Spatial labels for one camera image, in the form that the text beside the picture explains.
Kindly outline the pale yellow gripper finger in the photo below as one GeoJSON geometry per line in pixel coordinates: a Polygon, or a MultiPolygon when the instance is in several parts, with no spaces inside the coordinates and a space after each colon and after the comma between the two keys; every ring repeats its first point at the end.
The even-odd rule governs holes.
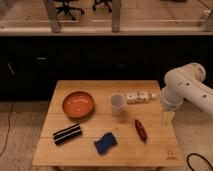
{"type": "Polygon", "coordinates": [[[173,118],[174,118],[175,113],[173,111],[164,111],[162,113],[162,125],[167,126],[169,125],[173,118]]]}

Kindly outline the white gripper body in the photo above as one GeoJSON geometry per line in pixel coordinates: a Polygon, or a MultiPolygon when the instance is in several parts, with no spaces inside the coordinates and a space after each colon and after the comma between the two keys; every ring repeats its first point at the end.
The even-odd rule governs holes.
{"type": "Polygon", "coordinates": [[[182,98],[167,87],[161,90],[159,100],[162,107],[167,111],[176,111],[182,105],[182,98]]]}

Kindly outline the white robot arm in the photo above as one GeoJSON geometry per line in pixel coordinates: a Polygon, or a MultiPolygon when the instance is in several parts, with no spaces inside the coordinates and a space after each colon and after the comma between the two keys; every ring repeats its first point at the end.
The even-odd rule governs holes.
{"type": "Polygon", "coordinates": [[[206,70],[199,63],[189,63],[165,74],[165,86],[159,96],[163,126],[171,123],[184,100],[190,101],[213,117],[213,88],[203,83],[205,78],[206,70]]]}

